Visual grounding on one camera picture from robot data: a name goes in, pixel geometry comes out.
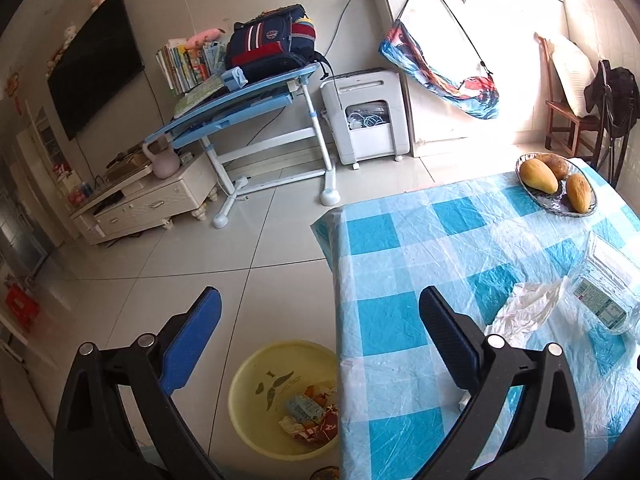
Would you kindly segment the white balcony cabinet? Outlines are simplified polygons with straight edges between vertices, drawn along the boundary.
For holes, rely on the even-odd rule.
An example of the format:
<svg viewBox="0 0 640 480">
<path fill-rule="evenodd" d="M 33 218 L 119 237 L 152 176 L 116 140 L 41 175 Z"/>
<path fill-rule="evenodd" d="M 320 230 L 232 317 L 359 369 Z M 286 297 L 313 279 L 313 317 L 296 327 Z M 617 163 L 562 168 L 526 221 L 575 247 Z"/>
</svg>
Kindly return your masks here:
<svg viewBox="0 0 640 480">
<path fill-rule="evenodd" d="M 374 0 L 385 29 L 396 18 L 422 49 L 425 61 L 453 82 L 491 73 L 499 93 L 497 115 L 474 118 L 403 74 L 413 141 L 481 138 L 534 142 L 547 129 L 546 102 L 559 81 L 547 75 L 537 35 L 564 35 L 563 0 Z"/>
</svg>

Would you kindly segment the brown mango back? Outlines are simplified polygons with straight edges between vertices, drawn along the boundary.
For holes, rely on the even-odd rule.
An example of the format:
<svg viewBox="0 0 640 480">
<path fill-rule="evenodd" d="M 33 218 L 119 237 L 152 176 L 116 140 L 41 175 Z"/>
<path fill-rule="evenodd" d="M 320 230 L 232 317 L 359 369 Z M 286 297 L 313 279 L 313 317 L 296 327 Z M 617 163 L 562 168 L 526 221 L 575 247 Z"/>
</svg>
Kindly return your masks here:
<svg viewBox="0 0 640 480">
<path fill-rule="evenodd" d="M 540 153 L 536 156 L 536 159 L 546 164 L 559 181 L 568 176 L 570 167 L 565 158 L 553 153 Z"/>
</svg>

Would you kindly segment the colourful hanging bag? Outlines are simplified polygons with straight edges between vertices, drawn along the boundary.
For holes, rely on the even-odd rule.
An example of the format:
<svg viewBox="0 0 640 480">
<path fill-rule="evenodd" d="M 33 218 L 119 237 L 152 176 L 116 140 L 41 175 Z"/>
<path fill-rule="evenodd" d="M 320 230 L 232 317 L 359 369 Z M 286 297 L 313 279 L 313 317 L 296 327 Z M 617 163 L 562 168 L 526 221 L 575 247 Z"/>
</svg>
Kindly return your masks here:
<svg viewBox="0 0 640 480">
<path fill-rule="evenodd" d="M 483 75 L 473 75 L 454 82 L 425 61 L 420 44 L 398 18 L 378 46 L 378 52 L 426 90 L 465 114 L 477 119 L 498 117 L 499 92 L 491 71 L 483 61 L 480 61 Z"/>
</svg>

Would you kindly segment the red snack bag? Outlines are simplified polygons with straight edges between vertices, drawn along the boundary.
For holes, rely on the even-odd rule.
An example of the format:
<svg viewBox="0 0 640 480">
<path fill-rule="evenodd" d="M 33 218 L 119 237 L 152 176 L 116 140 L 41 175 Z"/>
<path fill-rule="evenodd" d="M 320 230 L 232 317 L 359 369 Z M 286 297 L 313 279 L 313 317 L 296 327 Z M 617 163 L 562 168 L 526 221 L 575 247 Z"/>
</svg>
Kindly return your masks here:
<svg viewBox="0 0 640 480">
<path fill-rule="evenodd" d="M 294 430 L 294 438 L 309 444 L 325 445 L 331 442 L 338 434 L 338 408 L 336 404 L 330 404 L 326 414 L 320 422 L 315 422 L 310 427 L 298 425 Z"/>
</svg>

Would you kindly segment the navy red school backpack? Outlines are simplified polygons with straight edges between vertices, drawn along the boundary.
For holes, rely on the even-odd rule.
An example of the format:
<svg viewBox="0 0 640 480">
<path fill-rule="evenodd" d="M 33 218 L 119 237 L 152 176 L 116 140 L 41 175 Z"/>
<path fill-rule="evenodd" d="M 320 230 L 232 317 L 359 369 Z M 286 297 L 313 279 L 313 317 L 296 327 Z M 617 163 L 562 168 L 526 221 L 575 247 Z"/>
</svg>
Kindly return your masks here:
<svg viewBox="0 0 640 480">
<path fill-rule="evenodd" d="M 226 69 L 239 68 L 248 82 L 323 62 L 316 51 L 316 30 L 299 4 L 262 12 L 236 22 L 226 47 Z"/>
</svg>

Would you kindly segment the white tissue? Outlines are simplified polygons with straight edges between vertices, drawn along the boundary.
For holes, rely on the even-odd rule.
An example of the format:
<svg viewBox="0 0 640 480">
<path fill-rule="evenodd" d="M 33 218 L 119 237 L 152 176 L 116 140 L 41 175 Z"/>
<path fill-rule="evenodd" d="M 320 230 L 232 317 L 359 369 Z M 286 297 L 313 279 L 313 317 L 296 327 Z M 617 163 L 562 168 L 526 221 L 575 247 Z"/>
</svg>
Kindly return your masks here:
<svg viewBox="0 0 640 480">
<path fill-rule="evenodd" d="M 485 335 L 498 335 L 513 348 L 525 348 L 533 333 L 547 322 L 569 284 L 567 276 L 550 283 L 516 283 L 486 326 Z"/>
</svg>

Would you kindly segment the dark fruit plate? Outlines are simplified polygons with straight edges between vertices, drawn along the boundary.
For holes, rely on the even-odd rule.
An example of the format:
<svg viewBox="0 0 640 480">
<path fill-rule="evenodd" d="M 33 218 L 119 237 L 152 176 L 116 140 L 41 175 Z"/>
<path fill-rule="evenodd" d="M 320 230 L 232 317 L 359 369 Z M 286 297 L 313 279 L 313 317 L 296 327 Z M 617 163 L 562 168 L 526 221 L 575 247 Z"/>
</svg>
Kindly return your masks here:
<svg viewBox="0 0 640 480">
<path fill-rule="evenodd" d="M 590 214 L 593 214 L 596 211 L 597 203 L 598 203 L 596 192 L 594 192 L 594 187 L 590 183 L 590 181 L 587 179 L 586 174 L 576 164 L 574 164 L 574 162 L 571 162 L 568 159 L 566 159 L 568 162 L 568 166 L 570 167 L 568 176 L 570 176 L 571 174 L 582 174 L 588 180 L 591 186 L 591 204 L 590 204 L 589 211 L 586 212 L 585 214 L 580 214 L 579 212 L 574 211 L 574 208 L 572 207 L 572 205 L 570 204 L 570 201 L 568 200 L 568 197 L 566 194 L 566 179 L 568 176 L 564 180 L 561 180 L 561 181 L 558 180 L 558 185 L 559 185 L 558 192 L 554 194 L 544 194 L 543 192 L 534 190 L 533 188 L 529 188 L 527 185 L 525 185 L 522 182 L 520 176 L 518 175 L 518 170 L 520 170 L 521 163 L 524 162 L 524 160 L 526 159 L 536 158 L 538 154 L 540 153 L 527 153 L 527 154 L 521 155 L 515 164 L 515 172 L 516 172 L 516 175 L 518 176 L 518 180 L 520 181 L 521 186 L 524 188 L 526 193 L 534 200 L 534 202 L 539 206 L 541 206 L 542 208 L 544 208 L 544 210 L 552 212 L 552 214 L 559 214 L 560 216 L 587 217 Z"/>
</svg>

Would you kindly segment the wooden chair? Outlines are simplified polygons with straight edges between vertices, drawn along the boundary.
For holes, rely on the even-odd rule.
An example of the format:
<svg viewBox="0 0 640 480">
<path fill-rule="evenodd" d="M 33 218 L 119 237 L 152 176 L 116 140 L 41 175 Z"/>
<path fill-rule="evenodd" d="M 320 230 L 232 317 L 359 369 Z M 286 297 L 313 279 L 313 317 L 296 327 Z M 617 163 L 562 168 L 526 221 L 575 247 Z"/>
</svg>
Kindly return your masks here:
<svg viewBox="0 0 640 480">
<path fill-rule="evenodd" d="M 547 130 L 544 147 L 556 144 L 570 157 L 587 151 L 585 159 L 594 153 L 593 142 L 584 136 L 599 127 L 597 115 L 587 112 L 584 90 L 596 74 L 587 55 L 563 35 L 546 38 L 534 33 L 541 56 L 542 73 L 546 76 Z"/>
</svg>

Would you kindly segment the clear plastic water bottle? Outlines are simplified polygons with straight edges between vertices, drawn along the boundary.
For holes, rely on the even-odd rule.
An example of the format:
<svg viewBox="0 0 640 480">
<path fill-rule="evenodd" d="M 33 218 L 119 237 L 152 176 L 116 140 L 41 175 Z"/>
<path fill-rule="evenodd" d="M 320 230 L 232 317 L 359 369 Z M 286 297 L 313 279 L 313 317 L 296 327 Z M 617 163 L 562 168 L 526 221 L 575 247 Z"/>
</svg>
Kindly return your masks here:
<svg viewBox="0 0 640 480">
<path fill-rule="evenodd" d="M 582 258 L 570 270 L 570 294 L 610 333 L 639 328 L 639 267 L 591 232 Z"/>
</svg>

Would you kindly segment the pink kettlebell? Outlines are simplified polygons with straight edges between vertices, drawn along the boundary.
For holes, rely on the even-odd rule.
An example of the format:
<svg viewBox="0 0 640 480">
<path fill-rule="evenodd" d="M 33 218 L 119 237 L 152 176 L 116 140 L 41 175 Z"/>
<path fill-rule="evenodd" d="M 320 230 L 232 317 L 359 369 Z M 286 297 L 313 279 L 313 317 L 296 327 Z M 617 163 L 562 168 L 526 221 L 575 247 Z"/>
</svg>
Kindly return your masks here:
<svg viewBox="0 0 640 480">
<path fill-rule="evenodd" d="M 160 150 L 157 153 L 151 151 L 150 146 L 156 144 Z M 172 145 L 164 138 L 152 143 L 142 144 L 142 153 L 152 164 L 152 171 L 157 179 L 167 179 L 173 176 L 180 168 L 180 158 Z"/>
</svg>

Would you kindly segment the yellow mango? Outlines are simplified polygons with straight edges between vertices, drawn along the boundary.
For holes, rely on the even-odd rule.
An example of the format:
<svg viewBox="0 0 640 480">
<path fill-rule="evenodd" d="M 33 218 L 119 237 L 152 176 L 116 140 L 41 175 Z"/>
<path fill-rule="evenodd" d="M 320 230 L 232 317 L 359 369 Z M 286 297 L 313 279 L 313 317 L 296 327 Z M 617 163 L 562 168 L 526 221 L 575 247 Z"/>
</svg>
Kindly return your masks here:
<svg viewBox="0 0 640 480">
<path fill-rule="evenodd" d="M 566 179 L 566 194 L 574 211 L 585 214 L 591 204 L 591 186 L 582 174 L 571 174 Z"/>
<path fill-rule="evenodd" d="M 538 158 L 524 160 L 521 163 L 520 170 L 518 170 L 518 175 L 529 188 L 544 194 L 558 192 L 558 179 L 551 169 Z"/>
</svg>

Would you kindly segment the row of books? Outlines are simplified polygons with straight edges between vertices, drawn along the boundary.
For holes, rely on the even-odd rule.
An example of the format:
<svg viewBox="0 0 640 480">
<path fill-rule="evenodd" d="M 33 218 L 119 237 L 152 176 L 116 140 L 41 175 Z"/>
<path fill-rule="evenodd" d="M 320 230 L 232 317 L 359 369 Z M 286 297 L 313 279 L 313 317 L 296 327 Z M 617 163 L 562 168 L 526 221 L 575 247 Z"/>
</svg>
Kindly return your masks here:
<svg viewBox="0 0 640 480">
<path fill-rule="evenodd" d="M 185 39 L 171 39 L 155 53 L 160 71 L 170 91 L 182 96 L 211 76 L 224 72 L 226 44 L 206 41 L 201 47 L 188 49 Z"/>
</svg>

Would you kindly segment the yellow mango right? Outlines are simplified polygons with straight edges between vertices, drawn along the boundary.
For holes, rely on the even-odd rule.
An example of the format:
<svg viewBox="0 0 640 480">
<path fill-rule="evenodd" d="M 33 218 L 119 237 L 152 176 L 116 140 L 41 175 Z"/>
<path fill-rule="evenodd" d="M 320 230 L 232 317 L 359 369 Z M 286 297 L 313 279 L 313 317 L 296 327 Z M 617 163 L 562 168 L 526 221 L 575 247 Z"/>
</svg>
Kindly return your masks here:
<svg viewBox="0 0 640 480">
<path fill-rule="evenodd" d="M 591 204 L 591 186 L 582 174 L 571 174 L 566 179 L 566 194 L 574 211 L 585 214 Z"/>
</svg>

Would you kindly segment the white air purifier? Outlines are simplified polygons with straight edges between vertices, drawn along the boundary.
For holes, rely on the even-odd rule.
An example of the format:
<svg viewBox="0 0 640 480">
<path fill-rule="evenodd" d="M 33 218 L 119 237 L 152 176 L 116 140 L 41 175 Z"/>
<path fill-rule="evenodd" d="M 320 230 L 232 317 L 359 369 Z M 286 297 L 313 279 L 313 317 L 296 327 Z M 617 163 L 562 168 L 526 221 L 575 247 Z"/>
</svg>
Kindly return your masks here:
<svg viewBox="0 0 640 480">
<path fill-rule="evenodd" d="M 363 160 L 382 157 L 399 162 L 410 152 L 398 73 L 376 68 L 331 76 L 320 92 L 343 165 L 357 169 Z"/>
</svg>

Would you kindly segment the yellow plastic basin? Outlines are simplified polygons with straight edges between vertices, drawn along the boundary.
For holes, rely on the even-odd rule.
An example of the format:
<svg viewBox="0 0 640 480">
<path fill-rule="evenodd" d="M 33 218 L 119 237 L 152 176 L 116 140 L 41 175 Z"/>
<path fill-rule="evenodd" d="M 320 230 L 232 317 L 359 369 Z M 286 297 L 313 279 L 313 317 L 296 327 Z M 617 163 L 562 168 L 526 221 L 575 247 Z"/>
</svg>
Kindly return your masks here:
<svg viewBox="0 0 640 480">
<path fill-rule="evenodd" d="M 309 444 L 294 438 L 301 425 L 288 414 L 285 402 L 304 394 L 316 382 L 337 385 L 333 351 L 311 341 L 278 341 L 257 350 L 236 371 L 228 396 L 232 426 L 241 440 L 258 454 L 299 462 L 332 450 L 331 442 Z"/>
</svg>

